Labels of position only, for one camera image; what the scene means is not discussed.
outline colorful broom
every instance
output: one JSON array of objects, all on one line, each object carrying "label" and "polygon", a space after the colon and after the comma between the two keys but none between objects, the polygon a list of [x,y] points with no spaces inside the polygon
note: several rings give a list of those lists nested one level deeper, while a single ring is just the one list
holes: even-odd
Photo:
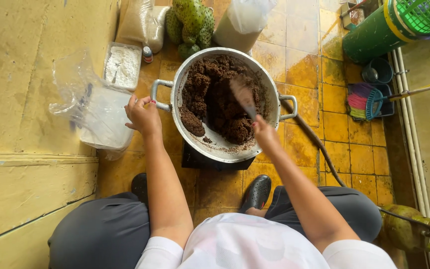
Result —
[{"label": "colorful broom", "polygon": [[383,96],[380,90],[368,83],[356,83],[350,87],[348,95],[348,105],[350,107],[349,114],[353,118],[370,121],[379,115],[383,102],[396,101],[428,90],[430,90],[430,85],[413,91],[403,91],[401,93]]}]

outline small bottle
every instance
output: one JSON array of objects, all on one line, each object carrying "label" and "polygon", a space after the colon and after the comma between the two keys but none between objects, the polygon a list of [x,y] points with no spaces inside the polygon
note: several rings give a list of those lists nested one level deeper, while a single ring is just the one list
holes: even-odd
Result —
[{"label": "small bottle", "polygon": [[142,55],[144,56],[144,62],[150,64],[153,61],[152,50],[149,47],[144,47],[142,49]]}]

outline woman's right hand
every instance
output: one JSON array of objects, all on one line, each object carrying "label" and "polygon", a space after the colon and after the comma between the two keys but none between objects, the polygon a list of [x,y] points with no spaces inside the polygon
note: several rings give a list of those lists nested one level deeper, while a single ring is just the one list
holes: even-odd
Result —
[{"label": "woman's right hand", "polygon": [[144,138],[151,135],[162,137],[162,122],[155,101],[151,101],[150,96],[137,99],[137,96],[132,94],[124,108],[128,119],[132,122],[125,124],[128,128],[140,131]]},{"label": "woman's right hand", "polygon": [[267,124],[260,115],[257,115],[256,120],[253,123],[253,131],[255,132],[255,139],[261,149],[263,149],[263,152],[268,157],[272,157],[278,151],[283,151],[283,146],[279,141],[275,128]]}]

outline white powder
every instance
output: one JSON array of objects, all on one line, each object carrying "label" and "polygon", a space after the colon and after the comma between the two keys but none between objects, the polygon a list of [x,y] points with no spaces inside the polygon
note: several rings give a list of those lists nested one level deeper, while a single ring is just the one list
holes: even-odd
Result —
[{"label": "white powder", "polygon": [[139,79],[140,52],[113,46],[106,65],[106,80],[122,87],[135,88]]}]

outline green basket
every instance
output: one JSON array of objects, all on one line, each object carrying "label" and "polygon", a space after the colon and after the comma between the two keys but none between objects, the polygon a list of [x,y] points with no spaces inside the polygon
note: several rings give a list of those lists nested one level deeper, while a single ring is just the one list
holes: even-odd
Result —
[{"label": "green basket", "polygon": [[419,34],[430,34],[430,0],[396,2],[397,12],[411,30]]}]

